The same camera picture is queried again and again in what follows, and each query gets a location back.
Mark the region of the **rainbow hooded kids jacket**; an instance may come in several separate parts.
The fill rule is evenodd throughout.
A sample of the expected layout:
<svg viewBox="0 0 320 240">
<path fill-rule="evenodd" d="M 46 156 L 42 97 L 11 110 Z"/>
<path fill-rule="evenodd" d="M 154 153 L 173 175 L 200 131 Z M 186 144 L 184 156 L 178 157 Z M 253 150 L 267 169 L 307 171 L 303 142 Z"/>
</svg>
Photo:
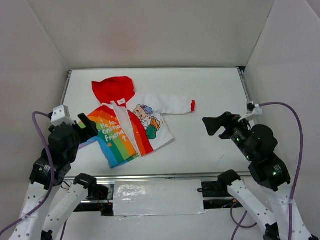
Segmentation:
<svg viewBox="0 0 320 240">
<path fill-rule="evenodd" d="M 185 115 L 196 108 L 196 102 L 188 97 L 136 92 L 127 76 L 93 81 L 91 86 L 100 106 L 87 117 L 95 123 L 98 134 L 80 147 L 98 142 L 110 168 L 171 142 L 174 135 L 163 116 Z"/>
</svg>

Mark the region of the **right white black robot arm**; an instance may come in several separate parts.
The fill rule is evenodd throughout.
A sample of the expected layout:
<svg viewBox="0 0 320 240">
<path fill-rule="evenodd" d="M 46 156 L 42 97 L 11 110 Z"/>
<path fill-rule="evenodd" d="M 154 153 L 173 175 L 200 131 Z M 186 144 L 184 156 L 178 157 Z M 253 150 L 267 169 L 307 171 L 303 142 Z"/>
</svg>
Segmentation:
<svg viewBox="0 0 320 240">
<path fill-rule="evenodd" d="M 248 169 L 253 180 L 267 196 L 267 208 L 248 190 L 244 181 L 234 171 L 218 176 L 217 189 L 223 196 L 231 195 L 255 220 L 265 240 L 315 240 L 304 224 L 299 209 L 290 198 L 291 177 L 285 163 L 274 153 L 278 141 L 266 125 L 250 126 L 240 115 L 225 112 L 219 117 L 202 119 L 209 136 L 220 128 L 222 140 L 232 140 L 250 162 Z"/>
</svg>

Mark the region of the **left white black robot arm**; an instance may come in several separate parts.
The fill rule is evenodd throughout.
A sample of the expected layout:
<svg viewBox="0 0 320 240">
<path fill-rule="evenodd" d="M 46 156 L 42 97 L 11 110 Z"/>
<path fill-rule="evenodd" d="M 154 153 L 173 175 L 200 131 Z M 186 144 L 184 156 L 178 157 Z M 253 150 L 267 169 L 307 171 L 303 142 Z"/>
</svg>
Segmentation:
<svg viewBox="0 0 320 240">
<path fill-rule="evenodd" d="M 84 199 L 91 200 L 98 194 L 97 179 L 85 173 L 75 177 L 64 198 L 50 209 L 71 164 L 76 160 L 80 144 L 97 136 L 96 124 L 81 113 L 78 115 L 84 127 L 69 120 L 67 114 L 56 111 L 48 114 L 52 122 L 50 135 L 44 141 L 44 149 L 32 167 L 25 205 L 16 223 L 12 240 L 55 240 L 59 232 Z"/>
</svg>

